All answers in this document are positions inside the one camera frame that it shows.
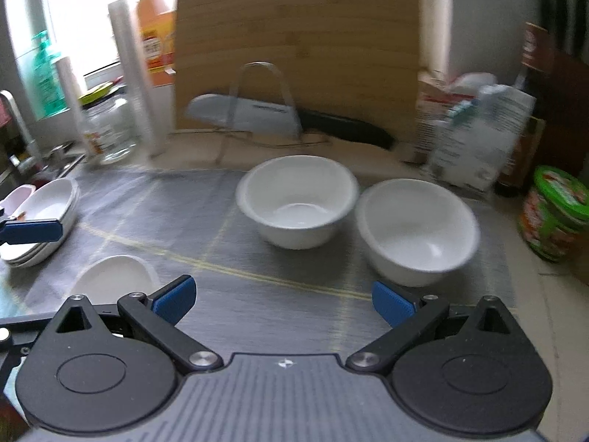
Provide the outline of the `white bowl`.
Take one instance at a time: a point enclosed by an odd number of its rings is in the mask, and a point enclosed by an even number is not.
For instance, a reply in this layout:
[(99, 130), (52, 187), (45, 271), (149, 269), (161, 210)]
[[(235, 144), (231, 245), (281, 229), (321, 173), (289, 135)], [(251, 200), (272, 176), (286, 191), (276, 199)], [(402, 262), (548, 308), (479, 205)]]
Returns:
[(425, 180), (385, 180), (365, 190), (355, 222), (370, 266), (405, 287), (425, 287), (475, 255), (480, 229), (472, 209)]
[(130, 292), (150, 294), (162, 286), (149, 262), (136, 256), (109, 256), (78, 277), (72, 295), (85, 295), (92, 304), (115, 304)]
[(355, 208), (359, 183), (348, 168), (317, 156), (268, 160), (241, 178), (236, 202), (260, 236), (281, 249), (314, 249)]

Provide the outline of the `white plate back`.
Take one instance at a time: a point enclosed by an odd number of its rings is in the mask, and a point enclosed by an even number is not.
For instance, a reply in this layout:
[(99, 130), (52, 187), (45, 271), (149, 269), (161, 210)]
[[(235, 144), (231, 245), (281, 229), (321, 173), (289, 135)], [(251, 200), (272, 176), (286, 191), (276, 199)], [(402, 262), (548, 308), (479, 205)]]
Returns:
[(57, 179), (40, 187), (11, 214), (19, 221), (58, 220), (66, 238), (77, 217), (80, 190), (70, 179)]

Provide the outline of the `white bowl front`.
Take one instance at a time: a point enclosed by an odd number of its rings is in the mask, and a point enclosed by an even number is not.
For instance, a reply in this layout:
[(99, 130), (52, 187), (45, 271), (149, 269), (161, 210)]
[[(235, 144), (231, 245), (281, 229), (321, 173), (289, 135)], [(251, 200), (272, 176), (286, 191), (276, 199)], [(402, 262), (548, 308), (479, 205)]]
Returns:
[(150, 294), (162, 286), (149, 262), (136, 256), (109, 256), (78, 277), (72, 295), (85, 295), (92, 304), (115, 304), (130, 292)]

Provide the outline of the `chrome kitchen faucet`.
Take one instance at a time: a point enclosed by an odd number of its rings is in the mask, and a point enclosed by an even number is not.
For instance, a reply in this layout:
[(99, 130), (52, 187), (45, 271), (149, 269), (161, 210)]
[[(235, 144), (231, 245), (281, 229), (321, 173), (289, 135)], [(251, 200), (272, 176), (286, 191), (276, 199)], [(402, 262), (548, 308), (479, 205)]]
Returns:
[(1, 164), (16, 170), (23, 179), (42, 169), (39, 147), (7, 90), (1, 91)]

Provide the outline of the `white colander basket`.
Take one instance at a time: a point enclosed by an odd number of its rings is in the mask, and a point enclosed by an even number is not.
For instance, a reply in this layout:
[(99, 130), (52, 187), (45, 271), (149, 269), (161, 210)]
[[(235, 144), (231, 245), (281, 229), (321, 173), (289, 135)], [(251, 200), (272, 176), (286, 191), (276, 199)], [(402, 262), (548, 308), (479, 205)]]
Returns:
[(3, 214), (6, 217), (11, 217), (17, 208), (19, 208), (24, 201), (27, 201), (35, 192), (36, 187), (33, 185), (21, 185), (20, 187), (16, 187), (15, 190), (12, 190), (12, 192), (1, 201)]

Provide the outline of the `grey checked dish mat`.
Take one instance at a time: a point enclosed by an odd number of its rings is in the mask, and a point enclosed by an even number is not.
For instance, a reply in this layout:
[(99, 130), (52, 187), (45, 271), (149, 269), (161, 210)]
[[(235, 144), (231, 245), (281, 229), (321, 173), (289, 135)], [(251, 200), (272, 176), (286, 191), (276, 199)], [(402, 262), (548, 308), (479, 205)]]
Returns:
[(190, 274), (195, 307), (180, 328), (223, 357), (235, 352), (348, 355), (387, 331), (374, 311), (376, 273), (353, 220), (310, 250), (265, 242), (234, 202), (235, 171), (80, 171), (78, 220), (46, 262), (1, 269), (1, 313), (52, 311), (78, 276), (131, 255), (163, 283)]

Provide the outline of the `soap dispenser pump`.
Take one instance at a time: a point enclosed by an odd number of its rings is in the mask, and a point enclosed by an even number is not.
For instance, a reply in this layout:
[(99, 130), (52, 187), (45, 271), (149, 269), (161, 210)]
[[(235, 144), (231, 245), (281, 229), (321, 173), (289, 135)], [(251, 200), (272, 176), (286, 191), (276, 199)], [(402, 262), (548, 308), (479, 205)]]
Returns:
[(48, 155), (48, 167), (56, 177), (59, 177), (60, 173), (64, 171), (66, 165), (64, 145), (58, 145), (51, 149)]

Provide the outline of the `glass jar yellow lid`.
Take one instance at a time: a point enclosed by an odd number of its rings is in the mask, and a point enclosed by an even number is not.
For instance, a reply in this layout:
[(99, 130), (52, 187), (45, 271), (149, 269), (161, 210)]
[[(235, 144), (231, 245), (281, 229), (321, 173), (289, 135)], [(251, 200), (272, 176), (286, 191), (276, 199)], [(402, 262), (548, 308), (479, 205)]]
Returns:
[(124, 160), (135, 149), (134, 116), (126, 86), (106, 82), (79, 98), (83, 112), (82, 134), (100, 165)]

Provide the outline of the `green detergent bottle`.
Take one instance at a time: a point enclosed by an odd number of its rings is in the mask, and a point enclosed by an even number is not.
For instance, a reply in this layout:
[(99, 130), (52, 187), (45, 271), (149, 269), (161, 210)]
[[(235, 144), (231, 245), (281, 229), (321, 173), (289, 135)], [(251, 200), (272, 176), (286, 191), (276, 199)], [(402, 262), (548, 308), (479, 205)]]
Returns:
[(54, 56), (46, 30), (33, 38), (36, 52), (33, 59), (34, 81), (39, 92), (44, 116), (51, 117), (67, 108), (59, 78), (53, 66)]

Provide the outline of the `plastic bag roll white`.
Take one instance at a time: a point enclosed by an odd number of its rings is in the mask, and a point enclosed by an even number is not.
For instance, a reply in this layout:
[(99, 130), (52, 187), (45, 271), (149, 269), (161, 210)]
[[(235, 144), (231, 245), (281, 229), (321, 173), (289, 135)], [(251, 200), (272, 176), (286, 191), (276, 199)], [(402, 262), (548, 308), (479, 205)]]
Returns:
[(95, 157), (95, 152), (84, 133), (85, 117), (79, 102), (79, 97), (82, 93), (72, 71), (70, 59), (66, 56), (60, 56), (53, 61), (53, 66), (57, 72), (60, 86), (64, 93), (65, 101), (72, 114), (79, 139), (84, 145), (87, 156), (90, 159), (93, 159)]

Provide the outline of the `green lid sauce jar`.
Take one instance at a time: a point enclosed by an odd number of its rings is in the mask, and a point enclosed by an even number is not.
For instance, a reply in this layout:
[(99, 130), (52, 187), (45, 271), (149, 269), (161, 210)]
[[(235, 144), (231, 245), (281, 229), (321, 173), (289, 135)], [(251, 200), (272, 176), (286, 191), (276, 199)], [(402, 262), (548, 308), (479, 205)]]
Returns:
[(539, 166), (525, 197), (518, 228), (536, 255), (561, 262), (588, 228), (588, 189), (569, 173)]

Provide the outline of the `white plastic bag package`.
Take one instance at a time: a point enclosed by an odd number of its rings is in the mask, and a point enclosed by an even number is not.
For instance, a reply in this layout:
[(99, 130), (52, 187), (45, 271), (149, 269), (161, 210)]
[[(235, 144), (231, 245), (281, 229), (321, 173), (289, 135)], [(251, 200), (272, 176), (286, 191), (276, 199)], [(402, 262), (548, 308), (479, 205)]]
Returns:
[(415, 153), (424, 160), (425, 173), (450, 186), (488, 192), (506, 168), (535, 102), (490, 73), (467, 73), (448, 85), (422, 74)]

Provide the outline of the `plastic wrap roll tall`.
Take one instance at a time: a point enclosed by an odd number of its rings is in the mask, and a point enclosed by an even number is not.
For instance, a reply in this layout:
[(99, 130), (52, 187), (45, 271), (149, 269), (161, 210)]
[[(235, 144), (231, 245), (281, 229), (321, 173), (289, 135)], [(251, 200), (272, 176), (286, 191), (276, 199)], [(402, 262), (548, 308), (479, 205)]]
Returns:
[(137, 17), (127, 0), (109, 3), (108, 11), (139, 135), (149, 156), (159, 156), (167, 149), (168, 131), (157, 118)]

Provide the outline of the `orange oil jug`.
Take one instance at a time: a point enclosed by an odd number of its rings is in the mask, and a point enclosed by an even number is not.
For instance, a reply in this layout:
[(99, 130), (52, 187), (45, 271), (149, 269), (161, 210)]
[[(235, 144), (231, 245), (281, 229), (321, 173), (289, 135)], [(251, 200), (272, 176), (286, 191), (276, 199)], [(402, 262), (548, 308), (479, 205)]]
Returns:
[(139, 0), (136, 13), (145, 62), (156, 87), (175, 79), (177, 0)]

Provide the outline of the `bamboo cutting board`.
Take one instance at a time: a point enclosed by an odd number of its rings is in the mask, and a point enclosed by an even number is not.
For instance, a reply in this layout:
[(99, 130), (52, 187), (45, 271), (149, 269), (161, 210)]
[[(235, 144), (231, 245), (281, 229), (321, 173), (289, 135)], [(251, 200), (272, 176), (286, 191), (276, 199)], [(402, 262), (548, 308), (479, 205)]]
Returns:
[(416, 135), (419, 0), (178, 0), (177, 126), (189, 101), (226, 93), (279, 101), (285, 75), (296, 105)]

